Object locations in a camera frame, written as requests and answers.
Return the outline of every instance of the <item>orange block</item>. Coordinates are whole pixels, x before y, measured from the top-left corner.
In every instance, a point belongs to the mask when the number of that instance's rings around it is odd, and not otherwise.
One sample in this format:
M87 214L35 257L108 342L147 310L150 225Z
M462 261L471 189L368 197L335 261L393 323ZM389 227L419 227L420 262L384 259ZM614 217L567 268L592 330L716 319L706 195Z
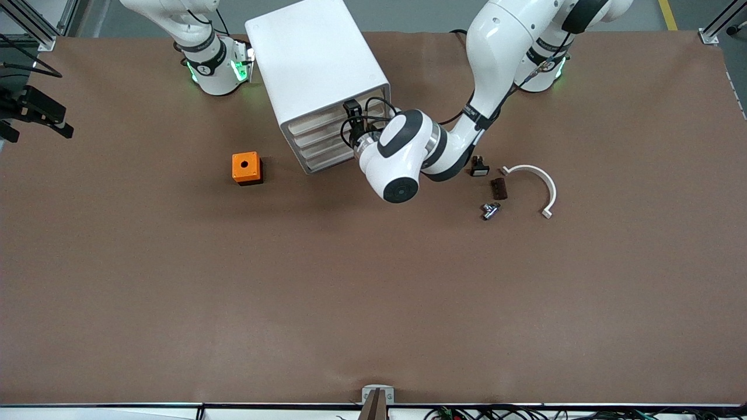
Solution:
M232 159L233 179L243 186L257 185L264 182L262 178L262 159L257 152L237 153Z

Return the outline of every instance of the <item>brown table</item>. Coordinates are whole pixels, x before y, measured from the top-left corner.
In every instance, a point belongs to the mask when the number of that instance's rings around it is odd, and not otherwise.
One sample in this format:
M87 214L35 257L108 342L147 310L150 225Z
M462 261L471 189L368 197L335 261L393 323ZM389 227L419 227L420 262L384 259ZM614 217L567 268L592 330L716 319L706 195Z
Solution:
M395 103L472 89L452 34L368 34ZM558 184L301 171L260 84L194 86L171 40L60 39L75 138L0 158L0 400L739 403L747 394L747 123L693 32L590 33L477 152ZM239 188L234 152L267 181Z

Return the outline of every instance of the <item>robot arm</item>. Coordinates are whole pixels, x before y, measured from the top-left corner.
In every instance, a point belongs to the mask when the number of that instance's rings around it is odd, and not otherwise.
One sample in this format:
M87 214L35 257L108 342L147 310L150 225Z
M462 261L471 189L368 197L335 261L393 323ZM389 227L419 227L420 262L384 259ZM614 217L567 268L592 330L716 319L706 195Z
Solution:
M246 43L219 37L204 13L218 0L120 0L152 20L176 41L187 58L192 79L206 93L226 95L249 79L253 52Z
M520 74L520 64L531 53L530 48L543 33L555 31L551 28L553 22L560 21L561 40L572 41L574 33L585 31L608 13L622 14L631 2L488 1L467 33L467 56L475 91L454 128L447 132L424 112L410 110L395 116L380 134L368 132L357 139L351 138L355 156L371 187L384 200L402 203L418 192L418 172L436 182L453 178L469 161L480 137L498 118L500 107ZM565 46L557 45L565 54ZM550 54L540 64L533 64L524 78L531 80L554 58Z

